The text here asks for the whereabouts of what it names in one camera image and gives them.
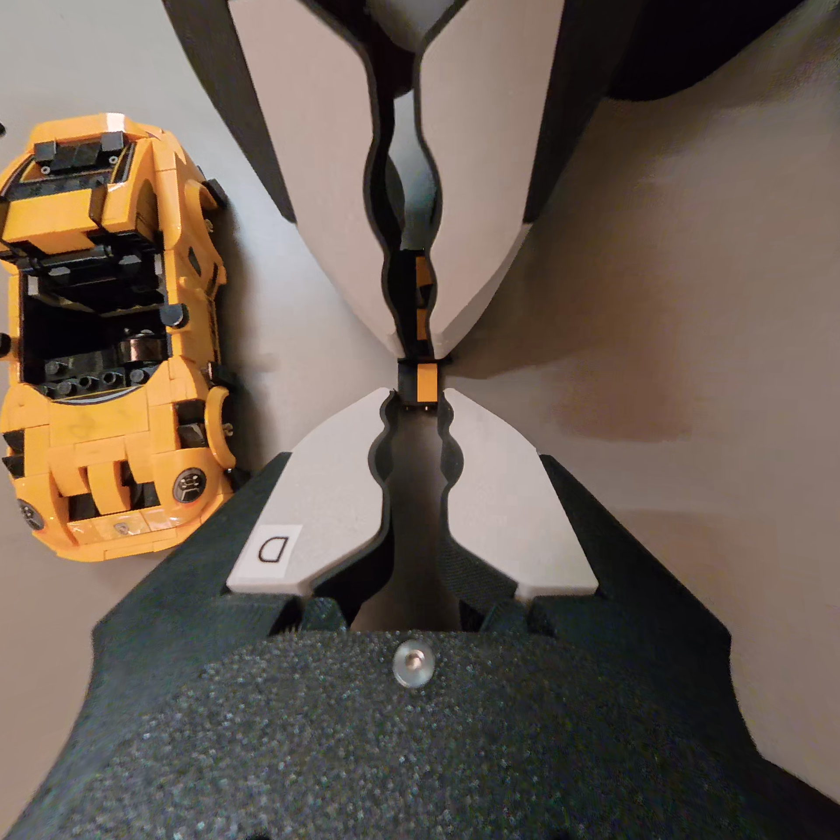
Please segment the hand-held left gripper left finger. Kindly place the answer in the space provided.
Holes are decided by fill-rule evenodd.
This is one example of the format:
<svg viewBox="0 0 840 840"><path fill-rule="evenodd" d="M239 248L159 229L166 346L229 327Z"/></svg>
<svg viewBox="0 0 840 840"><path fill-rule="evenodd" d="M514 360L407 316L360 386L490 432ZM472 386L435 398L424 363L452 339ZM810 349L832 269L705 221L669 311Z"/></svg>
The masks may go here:
<svg viewBox="0 0 840 840"><path fill-rule="evenodd" d="M354 620L393 572L385 483L398 407L380 388L300 441L227 578L231 591L328 597Z"/></svg>

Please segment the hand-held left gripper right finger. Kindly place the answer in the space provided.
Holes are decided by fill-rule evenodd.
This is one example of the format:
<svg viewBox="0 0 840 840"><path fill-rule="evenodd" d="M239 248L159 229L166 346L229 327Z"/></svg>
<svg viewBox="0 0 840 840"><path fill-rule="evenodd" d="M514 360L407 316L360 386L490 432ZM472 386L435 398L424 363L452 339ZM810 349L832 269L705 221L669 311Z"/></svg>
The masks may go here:
<svg viewBox="0 0 840 840"><path fill-rule="evenodd" d="M454 388L441 398L438 432L448 590L481 615L508 599L594 594L598 581L537 449Z"/></svg>

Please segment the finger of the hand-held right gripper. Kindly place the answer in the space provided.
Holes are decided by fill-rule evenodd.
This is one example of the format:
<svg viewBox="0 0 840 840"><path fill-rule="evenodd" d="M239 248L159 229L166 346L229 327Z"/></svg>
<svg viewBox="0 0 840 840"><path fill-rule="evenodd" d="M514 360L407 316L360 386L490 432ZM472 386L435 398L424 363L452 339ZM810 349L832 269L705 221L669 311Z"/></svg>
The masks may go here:
<svg viewBox="0 0 840 840"><path fill-rule="evenodd" d="M389 158L413 54L366 2L230 8L298 232L374 336L413 355L403 189Z"/></svg>
<svg viewBox="0 0 840 840"><path fill-rule="evenodd" d="M436 176L428 252L435 356L466 336L527 236L524 221L563 1L456 2L418 60L416 126Z"/></svg>

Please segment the black and yellow lego strip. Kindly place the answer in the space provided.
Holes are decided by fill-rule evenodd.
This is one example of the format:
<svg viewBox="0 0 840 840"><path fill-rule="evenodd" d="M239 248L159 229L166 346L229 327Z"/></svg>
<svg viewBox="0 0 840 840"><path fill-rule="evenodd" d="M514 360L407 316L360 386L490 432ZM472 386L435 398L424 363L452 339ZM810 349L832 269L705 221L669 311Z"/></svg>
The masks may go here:
<svg viewBox="0 0 840 840"><path fill-rule="evenodd" d="M422 250L401 250L395 280L404 352L398 362L397 391L403 404L434 408L438 402L438 362L428 331L434 278Z"/></svg>

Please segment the yellow lego car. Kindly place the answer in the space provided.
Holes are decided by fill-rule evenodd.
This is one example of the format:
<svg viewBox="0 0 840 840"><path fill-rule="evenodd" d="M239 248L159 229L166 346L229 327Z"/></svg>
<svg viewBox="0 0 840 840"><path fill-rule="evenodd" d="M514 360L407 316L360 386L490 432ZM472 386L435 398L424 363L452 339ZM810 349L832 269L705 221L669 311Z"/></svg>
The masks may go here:
<svg viewBox="0 0 840 840"><path fill-rule="evenodd" d="M63 558L169 550L237 487L226 201L171 132L115 112L41 123L2 174L2 461Z"/></svg>

